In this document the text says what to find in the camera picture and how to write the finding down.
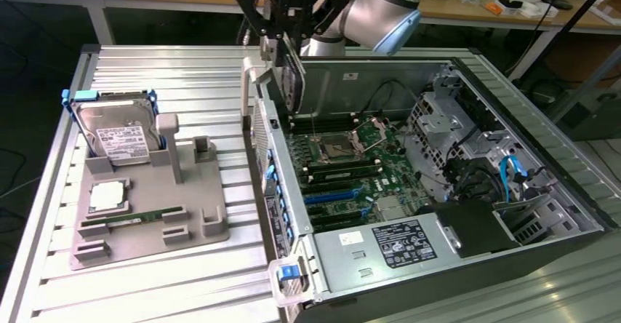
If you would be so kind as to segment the silver chipset heat sink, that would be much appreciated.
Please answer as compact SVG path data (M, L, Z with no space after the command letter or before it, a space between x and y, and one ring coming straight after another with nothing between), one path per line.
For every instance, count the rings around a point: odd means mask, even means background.
M398 196L380 197L376 204L383 221L407 218L412 214L410 206L400 201Z

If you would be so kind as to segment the metal socket cover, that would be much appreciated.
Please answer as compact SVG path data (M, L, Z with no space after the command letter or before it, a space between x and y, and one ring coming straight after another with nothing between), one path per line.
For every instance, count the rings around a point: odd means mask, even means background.
M382 119L371 116L351 132L350 139L359 151L368 151L388 140L388 128Z

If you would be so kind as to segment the green motherboard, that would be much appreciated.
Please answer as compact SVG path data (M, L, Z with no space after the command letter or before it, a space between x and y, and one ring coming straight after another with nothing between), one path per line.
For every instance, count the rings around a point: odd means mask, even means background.
M327 133L343 133L350 136L350 132L371 116L378 117L386 123L388 140L368 151L359 151L355 148L356 156L354 159L331 162L320 161L316 138ZM406 146L399 139L398 128L391 124L387 117L379 115L359 116L352 113L342 118L294 119L290 122L286 140L299 179L303 201L307 196L363 188L356 199L312 205L304 203L316 232L322 233L384 222L376 204L380 197L398 196L400 201L410 206L411 216L434 201L420 181L418 171L407 158ZM320 184L302 182L302 172L307 167L371 159L379 159L384 165L384 171L374 178Z

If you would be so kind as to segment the CPU socket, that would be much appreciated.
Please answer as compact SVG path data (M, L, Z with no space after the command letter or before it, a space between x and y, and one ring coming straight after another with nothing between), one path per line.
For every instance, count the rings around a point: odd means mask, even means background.
M327 133L316 138L320 161L335 162L343 159L354 159L356 156L355 147L348 134Z

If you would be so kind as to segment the graphics card with metal bracket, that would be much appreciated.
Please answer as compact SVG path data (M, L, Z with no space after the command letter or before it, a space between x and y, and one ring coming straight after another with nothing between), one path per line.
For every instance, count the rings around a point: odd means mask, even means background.
M286 32L262 39L262 59L274 69L282 97L290 113L298 113L306 91L306 69L300 49Z

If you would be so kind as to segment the black installed RAM stick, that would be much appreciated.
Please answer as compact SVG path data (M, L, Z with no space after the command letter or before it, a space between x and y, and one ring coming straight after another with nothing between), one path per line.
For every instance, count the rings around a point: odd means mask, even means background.
M351 161L307 167L302 172L302 182L320 184L374 178L384 171L384 165L379 159Z

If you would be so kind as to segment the hard disk in blue carrier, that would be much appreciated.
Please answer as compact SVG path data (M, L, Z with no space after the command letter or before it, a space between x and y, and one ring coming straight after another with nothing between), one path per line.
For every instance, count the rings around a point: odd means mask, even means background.
M164 141L156 131L158 95L152 89L62 92L62 104L78 123L92 157L122 167L151 161Z

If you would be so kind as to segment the green RAM stick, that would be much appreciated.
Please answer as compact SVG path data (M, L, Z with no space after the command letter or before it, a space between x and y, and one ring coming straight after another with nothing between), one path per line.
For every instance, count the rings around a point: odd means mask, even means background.
M179 207L170 207L160 210L154 210L148 212L138 212L127 215L118 215L107 218L86 220L80 223L83 227L87 226L99 226L106 225L108 227L118 227L124 225L131 225L135 223L150 223L163 219L163 215L171 212L183 212L184 208Z

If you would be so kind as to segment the grey parts rack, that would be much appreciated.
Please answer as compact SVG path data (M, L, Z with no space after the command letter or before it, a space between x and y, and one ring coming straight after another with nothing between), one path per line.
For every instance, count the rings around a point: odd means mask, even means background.
M123 260L182 250L230 239L216 145L207 136L178 145L178 115L156 117L156 131L167 146L150 153L151 161L114 167L103 158L88 158L80 183L70 267L78 271ZM99 183L124 184L124 202L112 210L90 212L91 190ZM184 208L150 223L83 227L86 220Z

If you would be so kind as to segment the black slanted pole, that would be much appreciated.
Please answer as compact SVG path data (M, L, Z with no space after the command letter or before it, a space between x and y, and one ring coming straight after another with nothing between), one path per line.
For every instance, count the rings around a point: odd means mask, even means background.
M542 50L539 52L535 52L535 43L543 41L544 38L544 34L542 34L540 37L535 39L535 37L538 36L538 30L542 26L542 23L544 22L546 17L542 18L534 30L534 37L531 40L534 43L526 51L524 55L520 57L516 66L508 70L512 71L512 73L510 74L511 81L519 81L530 73L531 67L536 65L538 62L548 56L555 44L561 39L561 37L571 32L575 25L577 24L581 17L585 15L588 9L593 6L596 1L597 0L585 0L583 5L577 8L576 12L573 13L573 16L564 23L563 27L557 31L550 31L550 36L552 37L551 40L548 41L547 45L542 48Z

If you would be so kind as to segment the silver metal disk bay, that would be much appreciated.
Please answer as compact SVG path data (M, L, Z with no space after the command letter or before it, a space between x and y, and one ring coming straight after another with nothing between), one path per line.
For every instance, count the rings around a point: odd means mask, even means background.
M490 148L483 144L483 127L450 95L424 92L412 109L407 156L414 161L442 162L447 156L478 158Z

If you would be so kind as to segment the silver CPU chip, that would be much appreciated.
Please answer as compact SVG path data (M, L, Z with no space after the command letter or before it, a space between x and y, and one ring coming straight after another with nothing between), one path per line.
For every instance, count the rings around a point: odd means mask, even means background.
M124 184L120 181L99 183L91 190L90 212L112 210L124 202Z

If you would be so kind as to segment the grey power supply unit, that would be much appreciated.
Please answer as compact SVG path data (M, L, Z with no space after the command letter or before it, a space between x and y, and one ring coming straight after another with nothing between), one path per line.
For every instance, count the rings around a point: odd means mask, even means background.
M462 262L435 214L326 232L315 240L332 293L399 282Z

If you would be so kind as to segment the white orange device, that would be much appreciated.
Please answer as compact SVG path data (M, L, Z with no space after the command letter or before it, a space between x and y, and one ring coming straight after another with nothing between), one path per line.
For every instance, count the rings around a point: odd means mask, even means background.
M484 8L498 16L518 16L524 18L555 18L559 10L543 0L490 0Z

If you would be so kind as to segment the open black PC case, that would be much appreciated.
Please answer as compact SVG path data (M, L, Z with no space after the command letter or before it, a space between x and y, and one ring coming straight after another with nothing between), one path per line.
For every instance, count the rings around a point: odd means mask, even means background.
M244 133L272 250L274 299L290 323L364 322L528 275L621 227L621 189L480 56L311 57L290 113L270 67L244 70ZM286 134L294 119L390 119L406 146L420 95L452 96L483 127L484 156L414 161L462 262L360 291L332 293L319 259Z

